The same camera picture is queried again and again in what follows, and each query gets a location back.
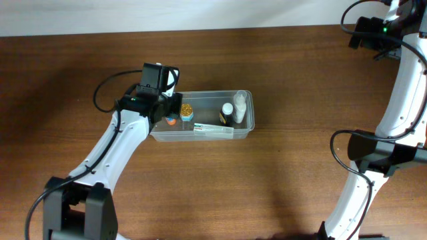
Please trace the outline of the white Panadol box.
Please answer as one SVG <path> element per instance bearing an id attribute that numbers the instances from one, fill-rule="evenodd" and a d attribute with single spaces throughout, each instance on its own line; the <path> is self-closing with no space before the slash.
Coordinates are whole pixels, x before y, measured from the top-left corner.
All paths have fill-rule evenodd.
<path id="1" fill-rule="evenodd" d="M 193 132 L 196 135 L 205 135 L 206 137 L 221 138 L 221 139 L 233 139 L 234 128 L 224 127 L 220 125 L 208 125 L 202 123 L 195 123 L 193 126 Z"/>

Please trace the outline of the clear plastic container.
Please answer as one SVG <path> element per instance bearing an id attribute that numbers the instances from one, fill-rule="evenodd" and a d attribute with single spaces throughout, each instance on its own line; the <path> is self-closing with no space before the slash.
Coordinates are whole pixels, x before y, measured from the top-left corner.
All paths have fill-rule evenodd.
<path id="1" fill-rule="evenodd" d="M 183 92 L 183 103 L 189 103 L 193 107 L 194 116 L 190 122 L 177 120 L 175 125 L 168 125 L 165 120 L 156 124 L 151 132 L 151 136 L 159 142 L 174 141 L 219 141 L 228 140 L 221 138 L 206 137 L 196 135 L 193 132 L 195 123 L 208 125 L 220 125 L 220 110 L 224 103 L 233 104 L 234 95 L 238 90 L 227 91 L 188 91 Z M 248 90 L 246 97 L 246 113 L 241 123 L 232 122 L 234 128 L 233 139 L 245 139 L 250 131 L 255 127 L 254 104 L 252 94 Z"/>

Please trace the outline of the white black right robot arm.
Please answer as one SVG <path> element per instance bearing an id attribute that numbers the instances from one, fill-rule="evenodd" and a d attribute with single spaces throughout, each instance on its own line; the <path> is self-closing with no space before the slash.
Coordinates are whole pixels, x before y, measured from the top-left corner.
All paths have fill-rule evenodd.
<path id="1" fill-rule="evenodd" d="M 349 46 L 377 51 L 375 59 L 399 60 L 386 112 L 375 132 L 348 130 L 349 176 L 336 208 L 316 239 L 358 239 L 379 189 L 399 169 L 426 164 L 426 2 L 385 1 L 384 19 L 361 17 Z"/>

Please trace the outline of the gold lid small jar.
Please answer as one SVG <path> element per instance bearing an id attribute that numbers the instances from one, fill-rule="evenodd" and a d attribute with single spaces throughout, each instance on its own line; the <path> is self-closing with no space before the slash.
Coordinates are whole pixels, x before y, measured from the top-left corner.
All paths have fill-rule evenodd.
<path id="1" fill-rule="evenodd" d="M 180 109 L 180 118 L 183 122 L 190 122 L 193 119 L 193 107 L 189 103 L 183 103 Z"/>

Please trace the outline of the dark bottle white cap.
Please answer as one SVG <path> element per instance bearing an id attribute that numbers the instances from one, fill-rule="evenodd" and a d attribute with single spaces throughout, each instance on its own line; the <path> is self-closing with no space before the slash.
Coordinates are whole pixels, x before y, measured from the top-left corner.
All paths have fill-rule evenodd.
<path id="1" fill-rule="evenodd" d="M 234 107 L 231 103 L 224 103 L 220 111 L 220 122 L 226 127 L 230 127 L 233 121 L 232 113 Z"/>

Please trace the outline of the orange Redoxon tablet tube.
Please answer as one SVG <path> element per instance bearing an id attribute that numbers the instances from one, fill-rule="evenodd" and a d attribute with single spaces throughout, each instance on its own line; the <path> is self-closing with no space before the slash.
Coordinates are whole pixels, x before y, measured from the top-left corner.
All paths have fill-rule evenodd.
<path id="1" fill-rule="evenodd" d="M 168 125 L 175 125 L 177 123 L 177 119 L 174 119 L 173 117 L 166 117 L 165 120 Z"/>

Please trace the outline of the white translucent squeeze bottle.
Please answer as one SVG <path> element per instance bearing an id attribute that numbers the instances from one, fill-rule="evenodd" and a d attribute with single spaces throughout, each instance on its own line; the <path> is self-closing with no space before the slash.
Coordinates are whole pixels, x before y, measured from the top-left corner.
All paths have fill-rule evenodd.
<path id="1" fill-rule="evenodd" d="M 246 113 L 247 93 L 244 90 L 239 90 L 234 95 L 233 104 L 234 104 L 234 113 L 233 118 L 236 123 L 241 123 L 243 121 L 244 115 Z"/>

